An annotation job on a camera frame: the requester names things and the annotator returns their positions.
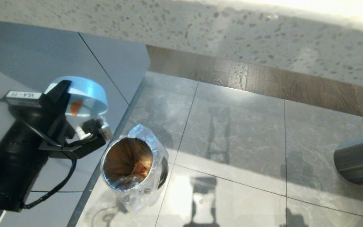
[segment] marble tile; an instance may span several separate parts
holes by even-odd
[[[197,88],[196,81],[147,72],[127,109],[115,137],[125,136],[135,125],[151,129],[174,163]]]
[[[284,224],[286,198],[173,167],[156,227],[240,227]]]
[[[288,198],[286,226],[360,227],[363,217]]]
[[[200,83],[176,164],[285,195],[284,101]]]
[[[334,165],[338,144],[363,137],[362,117],[285,101],[287,195],[363,215],[363,185],[345,180]]]
[[[139,212],[128,212],[122,203],[117,200],[116,195],[105,183],[104,179],[99,177],[76,227],[154,227],[172,169],[173,164],[169,164],[166,184],[157,191],[149,207]]]

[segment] plastic bag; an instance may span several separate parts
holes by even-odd
[[[110,142],[106,148],[101,161],[103,178],[128,211],[138,211],[148,206],[164,171],[163,158],[169,158],[166,149],[152,131],[142,125],[135,126],[126,137]],[[147,160],[152,160],[152,163],[147,176],[143,178],[144,171],[139,174],[134,172],[139,168],[137,162]]]

